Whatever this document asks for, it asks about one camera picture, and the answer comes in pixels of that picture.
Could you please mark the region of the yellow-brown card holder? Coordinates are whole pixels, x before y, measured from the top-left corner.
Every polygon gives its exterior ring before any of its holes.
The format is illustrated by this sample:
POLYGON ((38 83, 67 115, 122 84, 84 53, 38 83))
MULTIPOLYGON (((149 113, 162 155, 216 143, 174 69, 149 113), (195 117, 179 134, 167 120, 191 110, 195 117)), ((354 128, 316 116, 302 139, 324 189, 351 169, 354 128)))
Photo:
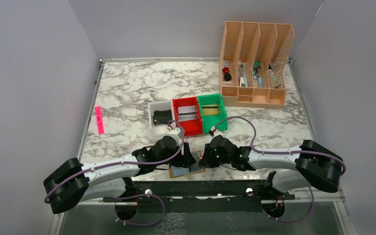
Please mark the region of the yellow-brown card holder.
POLYGON ((206 169, 203 166, 199 165, 199 162, 203 155, 202 152, 198 150, 191 152, 191 154, 193 158, 196 160, 196 163, 188 168, 171 166, 169 169, 170 178, 178 178, 192 174, 204 173, 206 171, 206 169))

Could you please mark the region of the white plastic bin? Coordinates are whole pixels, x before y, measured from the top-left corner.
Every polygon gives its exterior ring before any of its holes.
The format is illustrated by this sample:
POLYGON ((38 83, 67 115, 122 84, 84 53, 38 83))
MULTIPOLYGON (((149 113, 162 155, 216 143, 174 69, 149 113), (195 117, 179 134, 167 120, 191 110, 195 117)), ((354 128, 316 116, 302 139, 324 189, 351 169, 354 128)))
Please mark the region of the white plastic bin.
POLYGON ((149 129, 150 129, 150 139, 153 141, 157 141, 161 139, 165 134, 168 133, 167 124, 161 125, 153 125, 152 117, 155 110, 163 111, 163 110, 171 110, 174 119, 174 111, 172 107, 171 100, 163 100, 163 101, 156 101, 156 102, 149 102, 148 103, 148 120, 149 120, 149 129))

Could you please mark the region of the green plastic bin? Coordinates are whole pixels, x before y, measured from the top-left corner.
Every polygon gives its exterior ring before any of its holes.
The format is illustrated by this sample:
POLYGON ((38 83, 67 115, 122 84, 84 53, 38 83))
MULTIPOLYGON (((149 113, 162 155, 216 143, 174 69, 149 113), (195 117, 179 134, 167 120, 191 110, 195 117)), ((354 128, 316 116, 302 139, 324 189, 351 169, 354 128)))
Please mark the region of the green plastic bin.
POLYGON ((202 127, 204 134, 207 134, 213 126, 217 125, 220 121, 228 117, 221 94, 199 95, 197 96, 197 101, 202 119, 202 127), (204 116, 202 114, 201 106, 209 104, 218 104, 220 109, 219 115, 204 116))

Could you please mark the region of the red plastic bin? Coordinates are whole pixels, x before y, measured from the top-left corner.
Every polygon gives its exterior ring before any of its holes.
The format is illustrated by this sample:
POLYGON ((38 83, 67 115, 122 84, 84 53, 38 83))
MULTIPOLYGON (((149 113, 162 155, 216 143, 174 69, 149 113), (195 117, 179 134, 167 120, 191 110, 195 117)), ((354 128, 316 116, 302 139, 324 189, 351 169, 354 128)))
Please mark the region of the red plastic bin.
POLYGON ((178 121, 180 125, 184 128, 185 136, 200 135, 203 133, 202 119, 200 115, 199 105, 198 105, 197 98, 195 96, 173 99, 172 107, 174 111, 174 119, 178 121), (190 105, 196 106, 198 118, 196 120, 179 122, 177 118, 177 108, 180 106, 190 106, 190 105))

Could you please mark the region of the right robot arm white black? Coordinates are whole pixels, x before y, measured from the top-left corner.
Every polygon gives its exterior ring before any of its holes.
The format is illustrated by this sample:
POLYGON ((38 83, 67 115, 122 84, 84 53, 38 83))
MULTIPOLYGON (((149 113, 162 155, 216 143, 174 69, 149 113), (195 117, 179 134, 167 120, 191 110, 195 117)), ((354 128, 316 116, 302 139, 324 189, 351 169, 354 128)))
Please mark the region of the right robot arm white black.
POLYGON ((335 193, 340 177, 346 171, 341 157, 312 140, 290 148, 259 149, 238 147, 218 135, 205 145, 200 165, 215 168, 224 164, 230 164, 239 171, 279 169, 279 172, 272 172, 267 177, 268 187, 275 193, 304 187, 335 193))

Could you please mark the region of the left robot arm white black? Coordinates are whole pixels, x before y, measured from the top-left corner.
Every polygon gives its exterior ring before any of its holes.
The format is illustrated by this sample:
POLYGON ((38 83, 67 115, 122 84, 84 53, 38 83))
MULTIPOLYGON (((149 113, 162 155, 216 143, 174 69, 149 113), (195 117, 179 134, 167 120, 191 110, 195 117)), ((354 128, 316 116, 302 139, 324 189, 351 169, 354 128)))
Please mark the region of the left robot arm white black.
POLYGON ((196 164, 189 143, 165 136, 154 145, 134 150, 115 160, 84 164, 71 158, 43 181, 44 202, 54 214, 66 212, 79 202, 99 197, 120 197, 131 177, 153 172, 159 165, 189 168, 196 164))

